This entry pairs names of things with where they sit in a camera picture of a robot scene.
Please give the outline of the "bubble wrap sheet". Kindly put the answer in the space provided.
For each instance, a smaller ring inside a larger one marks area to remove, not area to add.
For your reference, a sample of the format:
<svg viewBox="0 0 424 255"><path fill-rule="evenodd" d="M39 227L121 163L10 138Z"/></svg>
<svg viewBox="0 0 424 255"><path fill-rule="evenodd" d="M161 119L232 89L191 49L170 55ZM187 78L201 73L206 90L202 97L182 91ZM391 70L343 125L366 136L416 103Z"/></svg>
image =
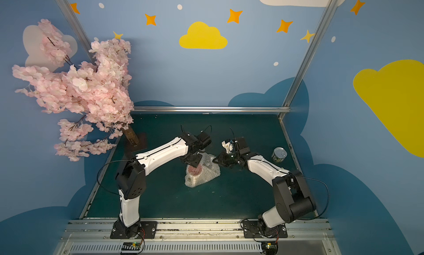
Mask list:
<svg viewBox="0 0 424 255"><path fill-rule="evenodd" d="M220 167L213 163L214 155L208 153L202 153L202 155L199 165L203 166L204 182L202 184L204 184L220 176Z"/></svg>

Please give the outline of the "white mug red inside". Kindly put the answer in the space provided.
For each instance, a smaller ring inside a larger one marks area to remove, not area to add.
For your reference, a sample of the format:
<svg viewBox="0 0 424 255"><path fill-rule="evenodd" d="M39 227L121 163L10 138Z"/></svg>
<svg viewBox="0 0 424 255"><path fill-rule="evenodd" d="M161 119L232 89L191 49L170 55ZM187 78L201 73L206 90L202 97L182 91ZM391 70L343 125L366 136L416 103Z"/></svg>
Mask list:
<svg viewBox="0 0 424 255"><path fill-rule="evenodd" d="M204 182L203 166L193 167L188 165L186 168L185 185L194 188Z"/></svg>

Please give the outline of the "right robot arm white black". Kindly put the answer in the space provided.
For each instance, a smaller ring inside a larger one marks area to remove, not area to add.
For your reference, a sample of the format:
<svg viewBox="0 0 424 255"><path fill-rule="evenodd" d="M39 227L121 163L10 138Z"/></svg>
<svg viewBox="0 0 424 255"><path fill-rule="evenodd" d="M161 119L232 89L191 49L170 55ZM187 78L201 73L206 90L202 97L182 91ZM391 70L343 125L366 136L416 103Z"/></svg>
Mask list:
<svg viewBox="0 0 424 255"><path fill-rule="evenodd" d="M299 172L291 172L267 161L257 153L222 152L213 159L222 167L240 165L257 174L273 188L275 206L264 212L259 219L267 228L274 228L293 221L316 210L305 177Z"/></svg>

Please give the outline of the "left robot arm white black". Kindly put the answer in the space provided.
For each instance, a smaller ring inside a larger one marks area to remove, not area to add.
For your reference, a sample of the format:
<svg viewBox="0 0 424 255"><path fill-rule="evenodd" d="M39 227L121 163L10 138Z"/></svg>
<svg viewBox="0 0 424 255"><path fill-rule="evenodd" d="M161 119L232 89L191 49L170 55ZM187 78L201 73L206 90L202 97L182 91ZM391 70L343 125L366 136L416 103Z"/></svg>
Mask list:
<svg viewBox="0 0 424 255"><path fill-rule="evenodd" d="M179 158L183 163L196 167L203 151L212 140L204 132L195 136L184 133L153 150L138 153L125 166L118 168L115 180L120 199L120 214L114 223L111 239L143 237L139 215L140 196L146 190L146 177L155 169Z"/></svg>

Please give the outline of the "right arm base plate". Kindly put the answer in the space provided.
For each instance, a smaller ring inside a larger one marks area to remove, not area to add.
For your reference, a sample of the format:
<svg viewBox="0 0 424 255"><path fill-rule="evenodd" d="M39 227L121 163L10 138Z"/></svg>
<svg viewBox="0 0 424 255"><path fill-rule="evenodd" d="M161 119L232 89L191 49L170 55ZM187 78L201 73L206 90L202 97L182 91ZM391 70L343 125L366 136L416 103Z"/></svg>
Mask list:
<svg viewBox="0 0 424 255"><path fill-rule="evenodd" d="M262 220L243 219L240 221L244 238L287 238L287 228L285 224L269 228Z"/></svg>

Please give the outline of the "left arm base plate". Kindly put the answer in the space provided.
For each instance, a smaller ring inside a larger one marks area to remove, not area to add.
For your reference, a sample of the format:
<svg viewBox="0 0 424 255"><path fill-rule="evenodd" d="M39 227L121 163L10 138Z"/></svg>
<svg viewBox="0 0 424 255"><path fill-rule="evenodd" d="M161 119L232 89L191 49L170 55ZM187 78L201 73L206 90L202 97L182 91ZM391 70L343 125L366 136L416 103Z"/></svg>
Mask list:
<svg viewBox="0 0 424 255"><path fill-rule="evenodd" d="M132 226L126 227L123 222L117 220L113 224L110 239L153 239L156 235L157 226L156 221L138 221Z"/></svg>

